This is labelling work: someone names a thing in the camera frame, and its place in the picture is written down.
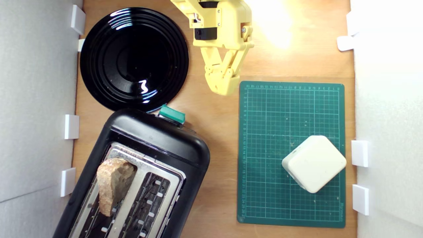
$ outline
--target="plate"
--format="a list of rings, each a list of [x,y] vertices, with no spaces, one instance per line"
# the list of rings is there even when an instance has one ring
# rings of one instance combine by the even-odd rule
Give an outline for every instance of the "plate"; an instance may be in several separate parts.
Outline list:
[[[147,8],[101,19],[81,50],[85,86],[103,106],[151,112],[171,101],[188,72],[188,47],[175,22]]]

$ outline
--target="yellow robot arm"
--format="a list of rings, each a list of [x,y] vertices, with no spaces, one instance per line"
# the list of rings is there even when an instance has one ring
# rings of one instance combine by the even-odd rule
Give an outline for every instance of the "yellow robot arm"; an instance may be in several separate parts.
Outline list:
[[[254,47],[251,9],[243,0],[171,0],[194,29],[194,46],[201,48],[210,89],[231,94],[239,82],[242,62]],[[228,49],[224,59],[218,48]]]

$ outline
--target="toaster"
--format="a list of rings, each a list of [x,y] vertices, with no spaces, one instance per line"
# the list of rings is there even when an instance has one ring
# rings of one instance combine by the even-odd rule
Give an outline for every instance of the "toaster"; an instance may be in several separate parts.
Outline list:
[[[184,114],[121,109],[104,125],[53,238],[179,237],[210,161],[206,143],[183,126]],[[109,158],[136,168],[111,216],[99,211],[96,171]]]

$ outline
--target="grid lines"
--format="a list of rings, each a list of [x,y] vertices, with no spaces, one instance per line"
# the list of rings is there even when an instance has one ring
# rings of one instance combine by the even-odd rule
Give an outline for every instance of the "grid lines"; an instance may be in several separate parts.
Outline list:
[[[343,85],[244,81],[239,116],[238,220],[344,227],[344,170],[310,194],[281,165],[310,135],[328,137],[345,155]]]

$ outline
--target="wooden surface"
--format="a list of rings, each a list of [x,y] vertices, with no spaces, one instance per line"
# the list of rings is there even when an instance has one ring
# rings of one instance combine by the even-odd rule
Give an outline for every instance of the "wooden surface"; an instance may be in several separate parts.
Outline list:
[[[191,46],[188,20],[169,0],[84,0],[85,33],[103,16],[139,6],[160,11],[183,30],[190,48],[190,69],[184,87],[169,106],[183,111],[192,128],[206,141],[211,162],[184,227],[183,238],[325,237],[356,238],[357,214],[352,209],[350,143],[354,128],[354,65],[352,52],[341,53],[336,37],[346,34],[347,0],[246,0],[253,11],[255,47],[248,53],[241,80],[343,83],[346,96],[346,227],[326,229],[239,224],[236,221],[238,95],[213,94],[204,78],[200,50]],[[80,138],[75,141],[73,166],[79,177],[112,112],[86,90],[78,75],[77,109]]]

